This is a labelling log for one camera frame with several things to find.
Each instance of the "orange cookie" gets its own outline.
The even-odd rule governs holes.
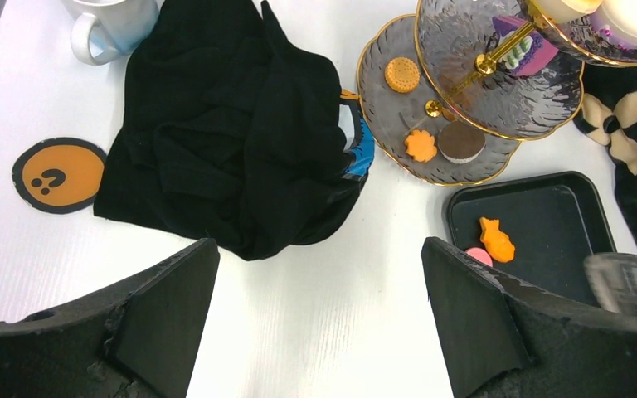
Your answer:
[[[404,140],[406,154],[414,158],[417,162],[428,162],[437,153],[435,148],[435,138],[426,130],[414,130]]]
[[[514,260],[516,247],[509,239],[509,235],[499,230],[499,220],[488,220],[480,217],[479,224],[482,227],[482,235],[479,241],[484,243],[489,255],[500,263],[508,263]]]
[[[403,56],[389,61],[385,68],[385,80],[392,90],[406,94],[413,91],[421,79],[416,63]]]

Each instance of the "black tray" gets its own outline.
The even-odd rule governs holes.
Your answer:
[[[453,244],[484,247],[479,218],[500,220],[516,246],[514,260],[494,267],[552,293],[599,307],[583,260],[616,251],[599,195],[578,172],[502,182],[456,192],[445,208]]]

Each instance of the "round cookie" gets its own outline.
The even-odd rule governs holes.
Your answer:
[[[385,68],[385,80],[397,93],[406,94],[413,91],[419,85],[420,79],[419,67],[404,56],[389,61]]]
[[[462,122],[452,122],[438,134],[438,149],[455,164],[472,162],[484,149],[484,133]]]

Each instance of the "gold rim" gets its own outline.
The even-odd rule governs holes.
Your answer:
[[[577,79],[580,81],[580,103],[577,104],[577,109],[575,109],[575,112],[573,112],[570,115],[570,117],[567,118],[564,122],[559,123],[556,127],[554,127],[548,133],[545,133],[544,135],[540,135],[537,137],[511,137],[506,134],[500,133],[498,131],[488,129],[484,127],[483,125],[480,125],[479,123],[472,120],[464,112],[460,112],[458,108],[455,106],[454,102],[450,99],[450,97],[438,87],[438,85],[435,83],[433,79],[431,79],[428,68],[426,68],[425,58],[423,56],[423,53],[421,52],[421,44],[419,43],[419,13],[421,11],[422,3],[423,3],[423,0],[419,0],[419,3],[417,4],[416,14],[415,14],[416,19],[414,21],[414,45],[416,47],[416,54],[419,57],[419,63],[421,63],[421,69],[424,71],[424,75],[426,76],[426,79],[429,81],[430,85],[435,89],[435,91],[442,98],[442,100],[445,102],[448,108],[451,111],[453,111],[455,114],[457,114],[462,120],[472,124],[477,129],[480,129],[492,135],[496,135],[497,137],[500,137],[500,138],[514,139],[517,141],[537,141],[539,139],[544,139],[548,137],[549,135],[555,133],[556,130],[558,130],[564,124],[567,124],[568,122],[570,122],[575,116],[577,116],[577,113],[580,112],[580,109],[582,109],[582,96],[585,95],[585,86],[582,84],[582,74],[585,73],[585,62],[582,62],[582,61],[580,61],[580,63],[582,63],[582,68],[580,68],[580,75],[577,77]]]
[[[387,22],[387,24],[385,24],[382,29],[379,30],[379,32],[377,32],[377,34],[367,43],[367,45],[365,46],[365,48],[362,49],[362,53],[360,54],[360,58],[357,61],[357,72],[356,72],[356,82],[357,82],[357,93],[358,93],[358,98],[357,98],[357,102],[360,104],[360,111],[363,114],[363,117],[365,117],[365,107],[362,103],[362,96],[360,95],[360,92],[362,91],[360,89],[360,73],[362,72],[362,60],[364,60],[365,58],[365,54],[367,54],[367,50],[372,46],[372,44],[377,41],[377,39],[380,37],[380,35],[394,22],[399,21],[400,19],[404,19],[404,18],[408,18],[408,17],[416,17],[416,14],[405,14],[405,15],[401,15],[399,17],[396,17],[394,19],[392,19],[391,21]],[[367,126],[370,128],[370,131],[373,131],[372,126],[370,125],[370,122],[367,120],[367,118],[365,118],[365,123],[367,123]],[[490,181],[492,179],[495,179],[496,177],[499,177],[499,174],[501,174],[502,172],[504,172],[504,170],[507,168],[507,166],[509,165],[509,161],[512,159],[512,156],[516,153],[516,151],[519,149],[519,147],[521,146],[521,142],[517,142],[517,146],[516,148],[513,149],[513,151],[507,156],[507,161],[504,163],[504,165],[502,166],[501,169],[499,169],[498,172],[496,172],[494,175],[489,176],[487,178],[484,178],[482,180],[479,181],[473,181],[473,182],[437,182],[437,181],[432,181],[428,178],[424,178],[421,176],[416,175],[416,173],[414,173],[412,170],[410,170],[410,168],[408,168],[404,163],[402,163],[399,159],[395,158],[394,156],[391,155],[391,153],[389,153],[389,151],[387,151],[387,148],[380,142],[379,139],[377,139],[377,137],[375,137],[375,134],[372,135],[372,137],[374,138],[375,142],[377,143],[377,146],[379,146],[382,151],[389,157],[391,158],[391,160],[393,160],[394,162],[396,162],[396,164],[398,164],[399,166],[401,166],[401,168],[403,168],[404,170],[407,170],[412,176],[428,182],[430,184],[439,186],[439,187],[464,187],[464,186],[469,186],[469,185],[479,185],[482,183],[485,183],[487,181]]]
[[[541,14],[541,16],[543,16],[543,13],[538,9],[538,5],[536,4],[536,2],[532,1],[532,0],[525,0],[528,3],[529,7],[535,7],[536,11],[539,12]],[[531,11],[529,10],[528,15],[533,19],[533,15],[531,14]],[[580,47],[579,45],[577,45],[577,43],[575,43],[570,37],[568,37],[563,31],[560,30],[560,28],[558,28],[558,26],[556,26],[555,23],[553,23],[553,21],[551,21],[549,18],[543,16],[544,18],[540,18],[543,21],[546,22],[546,25],[548,25],[548,27],[552,28],[554,31],[556,31],[556,33],[558,34],[558,36],[563,40],[563,41],[567,41],[568,43],[570,43],[570,45],[572,46],[572,48],[578,50],[579,52],[581,52],[582,54],[584,54],[585,56],[589,56],[590,58],[592,58],[595,61],[600,61],[600,62],[604,62],[607,65],[611,65],[611,66],[626,66],[626,67],[635,67],[637,66],[637,62],[626,62],[626,61],[618,61],[618,60],[612,60],[611,58],[606,58],[604,56],[600,56],[597,54],[593,54],[590,51],[588,51],[585,48]]]

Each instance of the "white mug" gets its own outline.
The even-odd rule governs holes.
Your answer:
[[[62,0],[76,20],[72,51],[79,61],[103,65],[128,55],[147,37],[158,20],[155,0]],[[94,43],[102,52],[92,54]]]

